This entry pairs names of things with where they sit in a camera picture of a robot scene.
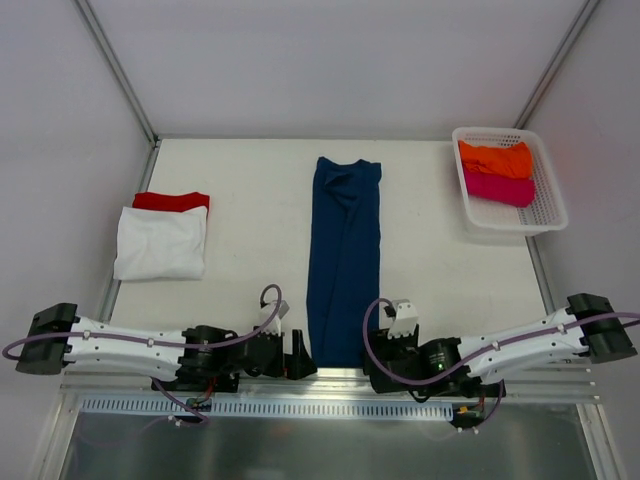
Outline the navy blue t shirt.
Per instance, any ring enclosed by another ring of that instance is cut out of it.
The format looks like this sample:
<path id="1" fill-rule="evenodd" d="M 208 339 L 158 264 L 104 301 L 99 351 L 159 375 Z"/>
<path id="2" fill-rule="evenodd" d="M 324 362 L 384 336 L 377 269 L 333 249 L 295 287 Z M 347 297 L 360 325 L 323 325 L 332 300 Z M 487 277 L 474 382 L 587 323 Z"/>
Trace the navy blue t shirt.
<path id="1" fill-rule="evenodd" d="M 320 368 L 363 365 L 363 319 L 380 296 L 381 179 L 379 163 L 316 164 L 306 309 Z"/>

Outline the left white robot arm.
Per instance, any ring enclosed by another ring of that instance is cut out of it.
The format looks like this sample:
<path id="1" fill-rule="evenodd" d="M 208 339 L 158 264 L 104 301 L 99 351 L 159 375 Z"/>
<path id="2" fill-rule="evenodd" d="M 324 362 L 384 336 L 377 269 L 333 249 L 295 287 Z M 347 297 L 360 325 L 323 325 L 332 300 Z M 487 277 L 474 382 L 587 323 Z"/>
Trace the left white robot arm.
<path id="1" fill-rule="evenodd" d="M 238 335 L 207 325 L 173 331 L 118 328 L 79 316 L 74 304 L 59 303 L 34 315 L 13 359 L 17 371 L 29 375 L 100 367 L 156 379 L 169 391 L 214 384 L 234 392 L 240 374 L 300 380 L 316 373 L 301 330 L 292 332 L 291 353 L 284 351 L 280 320 L 287 312 L 285 302 L 263 304 L 262 325 Z"/>

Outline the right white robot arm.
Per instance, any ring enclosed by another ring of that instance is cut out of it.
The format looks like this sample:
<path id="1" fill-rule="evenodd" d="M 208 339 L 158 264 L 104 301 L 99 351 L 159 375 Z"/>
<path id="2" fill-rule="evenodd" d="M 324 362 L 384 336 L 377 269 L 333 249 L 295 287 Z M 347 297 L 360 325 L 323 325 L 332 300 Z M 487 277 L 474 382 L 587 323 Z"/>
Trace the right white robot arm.
<path id="1" fill-rule="evenodd" d="M 514 372 L 575 357 L 603 364 L 637 355 L 627 330 L 638 324 L 638 314 L 618 313 L 608 298 L 589 293 L 567 302 L 525 326 L 419 343 L 414 304 L 376 299 L 365 314 L 382 309 L 392 324 L 378 330 L 362 325 L 364 374 L 375 393 L 407 392 L 419 403 L 446 396 L 500 398 Z"/>

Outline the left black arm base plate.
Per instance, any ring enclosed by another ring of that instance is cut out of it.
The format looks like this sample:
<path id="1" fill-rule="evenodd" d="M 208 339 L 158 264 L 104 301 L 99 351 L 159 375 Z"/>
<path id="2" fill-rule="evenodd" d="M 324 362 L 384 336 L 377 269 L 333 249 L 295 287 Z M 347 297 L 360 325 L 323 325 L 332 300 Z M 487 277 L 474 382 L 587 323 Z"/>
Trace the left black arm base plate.
<path id="1" fill-rule="evenodd" d="M 156 379 L 167 392 L 205 392 L 211 387 L 214 393 L 236 393 L 240 376 L 238 373 L 214 375 L 202 371 L 178 372 L 173 376 L 155 374 L 151 379 Z"/>

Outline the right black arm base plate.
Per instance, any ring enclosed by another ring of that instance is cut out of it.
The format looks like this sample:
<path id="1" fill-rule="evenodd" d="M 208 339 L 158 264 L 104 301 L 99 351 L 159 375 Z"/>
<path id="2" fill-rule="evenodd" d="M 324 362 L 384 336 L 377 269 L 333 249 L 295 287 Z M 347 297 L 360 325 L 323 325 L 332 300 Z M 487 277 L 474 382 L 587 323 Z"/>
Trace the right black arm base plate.
<path id="1" fill-rule="evenodd" d="M 490 384 L 474 384 L 471 387 L 471 397 L 501 399 L 506 392 L 503 381 Z"/>

